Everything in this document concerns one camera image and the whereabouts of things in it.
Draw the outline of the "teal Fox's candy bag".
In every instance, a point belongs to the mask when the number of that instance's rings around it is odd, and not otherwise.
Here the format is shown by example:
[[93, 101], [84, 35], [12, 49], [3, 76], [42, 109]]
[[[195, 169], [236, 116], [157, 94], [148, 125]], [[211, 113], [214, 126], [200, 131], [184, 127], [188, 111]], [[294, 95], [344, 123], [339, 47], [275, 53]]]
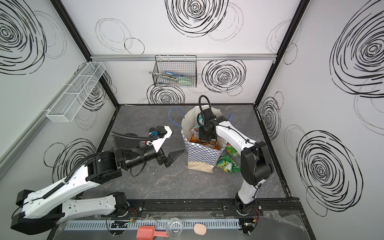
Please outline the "teal Fox's candy bag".
[[196, 138], [199, 137], [199, 132], [200, 132], [200, 126], [199, 125], [195, 125], [192, 129], [191, 129], [191, 133], [194, 134], [196, 136]]

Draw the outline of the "checkered paper bag blue handles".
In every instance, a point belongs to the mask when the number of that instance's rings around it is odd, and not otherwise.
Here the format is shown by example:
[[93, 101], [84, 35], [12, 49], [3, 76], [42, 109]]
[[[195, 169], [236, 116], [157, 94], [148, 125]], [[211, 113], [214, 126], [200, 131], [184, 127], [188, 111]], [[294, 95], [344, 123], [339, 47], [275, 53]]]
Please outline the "checkered paper bag blue handles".
[[176, 107], [172, 108], [169, 111], [168, 117], [174, 125], [181, 129], [183, 142], [188, 153], [188, 169], [212, 173], [216, 163], [226, 149], [227, 141], [218, 137], [214, 145], [202, 145], [191, 142], [190, 140], [193, 136], [191, 130], [197, 124], [196, 118], [198, 113], [200, 113], [200, 108], [195, 106], [187, 112], [182, 112], [182, 120], [179, 124], [172, 119], [172, 112], [176, 109]]

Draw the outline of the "green snack packet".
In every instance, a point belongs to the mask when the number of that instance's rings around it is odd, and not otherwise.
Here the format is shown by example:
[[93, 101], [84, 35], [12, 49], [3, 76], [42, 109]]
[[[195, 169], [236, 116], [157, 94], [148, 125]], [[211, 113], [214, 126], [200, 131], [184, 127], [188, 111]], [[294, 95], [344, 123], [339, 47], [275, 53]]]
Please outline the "green snack packet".
[[240, 173], [240, 166], [233, 161], [229, 156], [222, 155], [216, 163], [216, 167], [220, 168], [226, 173]]
[[226, 151], [232, 157], [237, 157], [240, 153], [229, 143], [226, 144]]

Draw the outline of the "orange snack packet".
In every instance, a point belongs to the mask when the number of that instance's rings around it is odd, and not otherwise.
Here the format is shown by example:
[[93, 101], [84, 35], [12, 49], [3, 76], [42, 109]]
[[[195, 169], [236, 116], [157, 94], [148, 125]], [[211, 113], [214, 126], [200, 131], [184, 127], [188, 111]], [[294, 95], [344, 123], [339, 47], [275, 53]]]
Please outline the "orange snack packet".
[[199, 145], [202, 145], [202, 146], [214, 149], [214, 150], [219, 150], [219, 144], [215, 140], [211, 140], [209, 142], [201, 141], [199, 138], [195, 138], [195, 136], [192, 136], [190, 139], [190, 143], [195, 143], [195, 144], [199, 144]]

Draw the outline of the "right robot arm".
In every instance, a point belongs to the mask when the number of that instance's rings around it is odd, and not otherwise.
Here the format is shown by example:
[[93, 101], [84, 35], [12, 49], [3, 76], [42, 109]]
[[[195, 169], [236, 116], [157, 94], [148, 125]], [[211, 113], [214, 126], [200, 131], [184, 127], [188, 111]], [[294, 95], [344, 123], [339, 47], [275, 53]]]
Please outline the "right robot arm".
[[237, 211], [246, 215], [257, 208], [257, 193], [262, 184], [274, 172], [269, 148], [265, 142], [257, 142], [237, 130], [227, 118], [213, 113], [207, 96], [199, 97], [200, 112], [197, 116], [199, 139], [212, 142], [219, 137], [228, 142], [241, 156], [241, 174], [244, 179], [235, 197]]

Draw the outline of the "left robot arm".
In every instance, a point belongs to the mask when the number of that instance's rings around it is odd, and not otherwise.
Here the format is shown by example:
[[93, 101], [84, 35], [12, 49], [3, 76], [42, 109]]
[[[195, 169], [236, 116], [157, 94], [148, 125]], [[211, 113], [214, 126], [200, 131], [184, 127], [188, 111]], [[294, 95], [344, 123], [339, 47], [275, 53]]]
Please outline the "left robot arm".
[[18, 209], [12, 215], [11, 229], [36, 235], [61, 223], [92, 215], [124, 217], [133, 208], [122, 192], [85, 200], [77, 200], [75, 196], [121, 177], [122, 171], [131, 171], [139, 165], [145, 167], [152, 160], [170, 167], [184, 152], [178, 150], [165, 155], [162, 145], [171, 135], [172, 131], [167, 126], [151, 128], [146, 137], [111, 132], [112, 150], [82, 158], [67, 176], [44, 189], [19, 192]]

